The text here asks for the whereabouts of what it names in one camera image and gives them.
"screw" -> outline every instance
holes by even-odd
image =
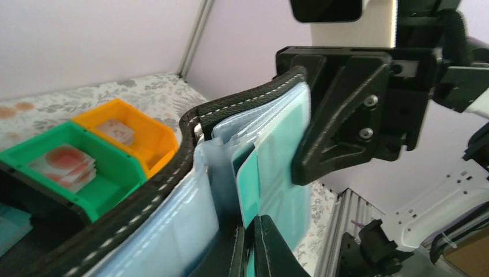
[[[394,75],[398,75],[398,74],[401,74],[403,72],[403,66],[400,65],[400,64],[395,64],[392,66],[392,73]]]
[[[368,140],[374,135],[374,131],[370,128],[364,128],[360,130],[359,135],[362,139]]]
[[[379,103],[379,97],[377,97],[377,95],[370,95],[369,97],[365,98],[365,101],[363,101],[363,104],[369,108],[374,107],[377,105],[377,103]]]

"orange storage bin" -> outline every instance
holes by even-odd
[[[97,129],[109,119],[120,121],[134,131],[134,142],[130,146]],[[87,111],[73,118],[73,121],[138,159],[148,179],[160,171],[178,150],[178,142],[172,129],[120,99]]]

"patterned tablecloth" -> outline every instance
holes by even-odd
[[[71,89],[0,102],[0,150],[41,134],[71,118],[120,98],[163,122],[178,141],[180,117],[206,99],[174,74],[157,74],[115,83]],[[312,276],[336,196],[312,184],[311,227],[294,254]]]

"wall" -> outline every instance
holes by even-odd
[[[484,14],[489,2],[465,0],[469,34],[489,42]],[[289,45],[310,45],[310,28],[295,22],[288,1],[214,3],[187,80],[209,99],[252,88],[275,74],[274,54]],[[335,172],[324,183],[337,192],[352,187],[384,212],[406,204],[443,177],[462,155],[467,139],[485,120],[431,104],[418,148],[400,160]]]
[[[0,1],[0,99],[176,72],[200,2]]]
[[[208,99],[240,92],[270,81],[275,53],[296,44],[311,31],[288,1],[216,0],[186,80]]]

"black mount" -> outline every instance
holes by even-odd
[[[350,234],[343,234],[338,277],[390,276],[399,272],[402,262],[413,256],[413,253],[396,250],[397,244],[387,239],[381,225],[381,220],[374,220],[362,228],[360,245]]]
[[[277,74],[302,65],[311,88],[311,123],[292,180],[306,185],[372,158],[397,160],[414,150],[439,69],[430,48],[287,47]]]

